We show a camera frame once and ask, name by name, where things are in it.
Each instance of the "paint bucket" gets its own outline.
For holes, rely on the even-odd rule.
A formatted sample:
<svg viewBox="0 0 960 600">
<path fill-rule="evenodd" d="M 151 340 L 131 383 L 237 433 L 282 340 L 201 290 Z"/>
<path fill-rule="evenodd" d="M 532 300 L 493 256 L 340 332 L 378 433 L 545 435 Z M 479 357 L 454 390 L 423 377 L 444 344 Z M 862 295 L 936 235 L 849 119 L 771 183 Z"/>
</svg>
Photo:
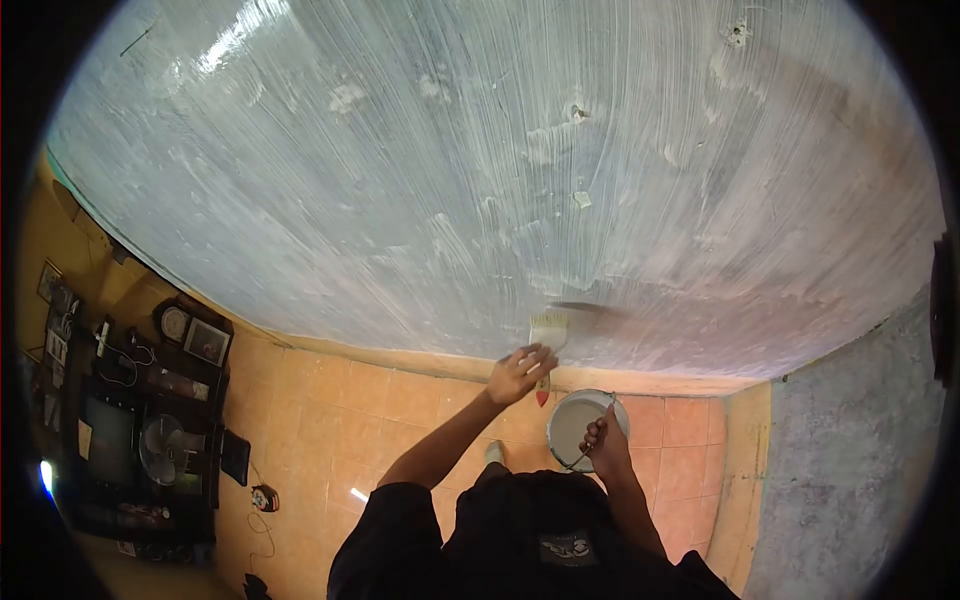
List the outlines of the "paint bucket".
<svg viewBox="0 0 960 600">
<path fill-rule="evenodd" d="M 630 419 L 623 404 L 616 396 L 600 390 L 578 390 L 557 404 L 546 422 L 546 443 L 557 462 L 569 469 L 583 452 L 578 447 L 587 433 L 587 425 L 604 416 L 613 403 L 613 413 L 624 435 L 630 437 Z M 577 463 L 573 470 L 578 473 L 593 473 L 589 456 Z"/>
</svg>

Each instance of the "shirt logo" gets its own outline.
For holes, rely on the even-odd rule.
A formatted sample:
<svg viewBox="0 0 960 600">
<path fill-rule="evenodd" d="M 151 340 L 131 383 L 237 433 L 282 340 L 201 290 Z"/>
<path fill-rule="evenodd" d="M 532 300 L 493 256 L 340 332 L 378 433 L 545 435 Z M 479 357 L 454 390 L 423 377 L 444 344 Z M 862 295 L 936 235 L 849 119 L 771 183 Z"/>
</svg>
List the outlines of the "shirt logo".
<svg viewBox="0 0 960 600">
<path fill-rule="evenodd" d="M 589 537 L 582 531 L 565 536 L 540 536 L 540 561 L 562 566 L 597 564 Z"/>
</svg>

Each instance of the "television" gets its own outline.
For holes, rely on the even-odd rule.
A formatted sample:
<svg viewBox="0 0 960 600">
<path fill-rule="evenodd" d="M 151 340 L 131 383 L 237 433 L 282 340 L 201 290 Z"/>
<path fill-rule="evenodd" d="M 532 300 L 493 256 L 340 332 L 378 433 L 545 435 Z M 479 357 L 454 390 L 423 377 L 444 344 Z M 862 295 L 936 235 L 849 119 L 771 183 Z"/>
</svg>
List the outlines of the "television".
<svg viewBox="0 0 960 600">
<path fill-rule="evenodd" d="M 117 408 L 95 396 L 85 403 L 84 422 L 90 427 L 87 469 L 99 481 L 131 486 L 134 483 L 136 437 L 132 410 Z"/>
</svg>

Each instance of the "hand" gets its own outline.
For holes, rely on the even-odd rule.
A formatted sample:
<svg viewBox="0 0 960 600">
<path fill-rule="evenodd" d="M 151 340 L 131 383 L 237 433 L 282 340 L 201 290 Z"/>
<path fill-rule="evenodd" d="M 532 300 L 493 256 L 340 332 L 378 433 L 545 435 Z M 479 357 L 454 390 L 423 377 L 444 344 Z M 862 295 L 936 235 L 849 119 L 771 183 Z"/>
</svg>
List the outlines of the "hand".
<svg viewBox="0 0 960 600">
<path fill-rule="evenodd" d="M 496 361 L 487 394 L 495 404 L 509 406 L 529 394 L 556 367 L 557 357 L 549 347 L 525 346 Z"/>
<path fill-rule="evenodd" d="M 587 452 L 587 444 L 593 446 L 587 456 L 593 462 L 593 470 L 604 484 L 609 485 L 616 478 L 626 476 L 628 473 L 634 477 L 634 467 L 630 462 L 630 446 L 627 443 L 627 436 L 623 434 L 620 424 L 616 422 L 612 402 L 607 407 L 607 414 L 587 425 L 587 433 L 584 435 L 584 440 L 580 442 L 581 452 Z"/>
</svg>

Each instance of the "foot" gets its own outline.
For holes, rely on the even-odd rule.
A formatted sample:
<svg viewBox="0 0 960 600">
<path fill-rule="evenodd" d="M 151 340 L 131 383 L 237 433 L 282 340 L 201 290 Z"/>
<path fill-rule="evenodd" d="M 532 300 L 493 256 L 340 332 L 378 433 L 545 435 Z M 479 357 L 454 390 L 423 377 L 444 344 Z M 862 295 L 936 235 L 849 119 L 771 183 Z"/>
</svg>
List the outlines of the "foot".
<svg viewBox="0 0 960 600">
<path fill-rule="evenodd" d="M 503 442 L 499 440 L 493 440 L 490 442 L 490 445 L 487 446 L 487 451 L 483 453 L 484 465 L 489 465 L 490 463 L 500 463 L 503 466 L 506 466 L 506 462 L 503 460 Z"/>
</svg>

